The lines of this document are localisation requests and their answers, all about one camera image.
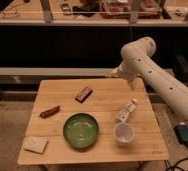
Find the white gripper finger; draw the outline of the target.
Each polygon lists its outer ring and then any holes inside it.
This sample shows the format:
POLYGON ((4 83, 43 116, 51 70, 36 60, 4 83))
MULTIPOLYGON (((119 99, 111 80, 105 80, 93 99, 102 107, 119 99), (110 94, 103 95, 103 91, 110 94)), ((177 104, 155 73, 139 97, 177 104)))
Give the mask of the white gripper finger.
POLYGON ((106 78, 115 78, 115 72, 111 71, 105 75, 106 78))
POLYGON ((136 90, 136 79, 129 81, 129 85, 133 91, 136 90))

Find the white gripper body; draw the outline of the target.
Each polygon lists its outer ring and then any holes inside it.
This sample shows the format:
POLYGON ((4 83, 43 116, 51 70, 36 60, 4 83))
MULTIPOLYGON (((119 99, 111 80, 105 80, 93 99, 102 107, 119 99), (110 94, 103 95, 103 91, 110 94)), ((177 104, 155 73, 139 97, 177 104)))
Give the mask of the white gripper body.
POLYGON ((119 65, 116 69, 115 69, 115 74, 118 77, 124 78, 128 81, 133 81, 136 78, 136 74, 132 71, 130 71, 128 68, 123 67, 121 65, 119 65))

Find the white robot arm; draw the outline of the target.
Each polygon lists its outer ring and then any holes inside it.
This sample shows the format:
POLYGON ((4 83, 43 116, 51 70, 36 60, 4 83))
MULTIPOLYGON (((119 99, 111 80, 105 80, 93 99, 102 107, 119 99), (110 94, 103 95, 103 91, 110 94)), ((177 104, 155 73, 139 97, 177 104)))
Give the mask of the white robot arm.
POLYGON ((188 87, 159 67, 151 57, 156 43, 143 37, 121 48, 122 62, 109 75, 130 81, 141 76, 188 127, 188 87))

